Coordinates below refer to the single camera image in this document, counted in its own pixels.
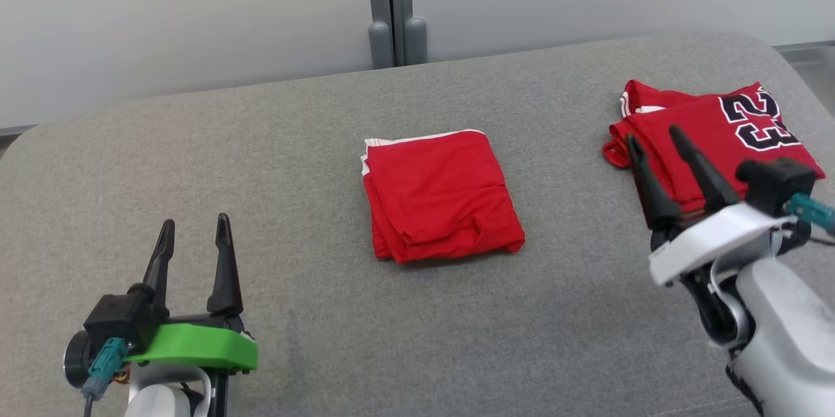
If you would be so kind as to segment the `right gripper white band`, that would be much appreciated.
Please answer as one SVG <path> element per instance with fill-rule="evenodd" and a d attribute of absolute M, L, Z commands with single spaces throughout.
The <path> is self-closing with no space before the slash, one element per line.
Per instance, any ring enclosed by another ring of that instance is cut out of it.
<path fill-rule="evenodd" d="M 691 170 L 704 198 L 703 211 L 713 214 L 666 241 L 649 256 L 650 275 L 656 285 L 676 281 L 722 255 L 748 244 L 785 223 L 797 221 L 795 215 L 773 217 L 755 209 L 740 197 L 721 171 L 687 137 L 679 125 L 669 134 L 676 151 Z M 626 146 L 645 224 L 650 230 L 673 230 L 679 226 L 681 210 L 671 200 L 651 170 L 649 158 L 638 138 L 629 134 Z"/>

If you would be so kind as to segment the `grey aluminium partition post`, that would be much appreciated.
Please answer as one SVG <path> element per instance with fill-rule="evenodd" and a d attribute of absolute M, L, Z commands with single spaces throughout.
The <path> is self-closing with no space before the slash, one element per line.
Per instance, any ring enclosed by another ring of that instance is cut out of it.
<path fill-rule="evenodd" d="M 414 0 L 391 0 L 396 66 L 424 64 L 427 52 L 427 22 L 415 15 Z"/>
<path fill-rule="evenodd" d="M 395 66 L 395 40 L 391 0 L 370 0 L 372 24 L 368 27 L 368 39 L 372 54 L 373 69 L 387 69 Z"/>

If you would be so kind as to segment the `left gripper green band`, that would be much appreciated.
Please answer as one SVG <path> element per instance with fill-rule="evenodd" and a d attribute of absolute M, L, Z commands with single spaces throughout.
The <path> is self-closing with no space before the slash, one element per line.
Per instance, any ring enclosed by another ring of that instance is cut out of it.
<path fill-rule="evenodd" d="M 217 268 L 207 312 L 197 320 L 163 324 L 143 352 L 129 352 L 128 363 L 164 363 L 226 372 L 248 373 L 259 368 L 259 348 L 239 314 L 244 310 L 232 224 L 226 213 L 217 220 Z M 132 308 L 166 307 L 169 263 L 175 251 L 175 221 L 167 219 L 159 232 L 144 279 L 128 289 Z"/>

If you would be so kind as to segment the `red shorts white trim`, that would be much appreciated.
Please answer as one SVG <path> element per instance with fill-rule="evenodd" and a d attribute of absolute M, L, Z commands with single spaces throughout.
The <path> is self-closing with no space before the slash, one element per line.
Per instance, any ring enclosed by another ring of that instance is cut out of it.
<path fill-rule="evenodd" d="M 526 235 L 489 138 L 476 129 L 367 138 L 361 156 L 372 248 L 400 264 L 507 251 Z"/>

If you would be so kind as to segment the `red basketball jersey number 23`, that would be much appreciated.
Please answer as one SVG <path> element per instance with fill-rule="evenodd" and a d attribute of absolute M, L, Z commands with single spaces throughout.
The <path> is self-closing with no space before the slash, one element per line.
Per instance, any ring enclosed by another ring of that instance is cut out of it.
<path fill-rule="evenodd" d="M 694 95 L 654 89 L 632 79 L 624 86 L 620 110 L 622 119 L 609 126 L 611 138 L 603 146 L 603 157 L 617 168 L 629 168 L 626 138 L 635 137 L 660 185 L 686 213 L 700 211 L 705 199 L 674 146 L 669 134 L 672 125 L 685 132 L 740 197 L 748 188 L 735 173 L 746 159 L 796 159 L 812 168 L 817 179 L 825 177 L 811 153 L 784 125 L 778 104 L 760 83 L 727 94 Z"/>

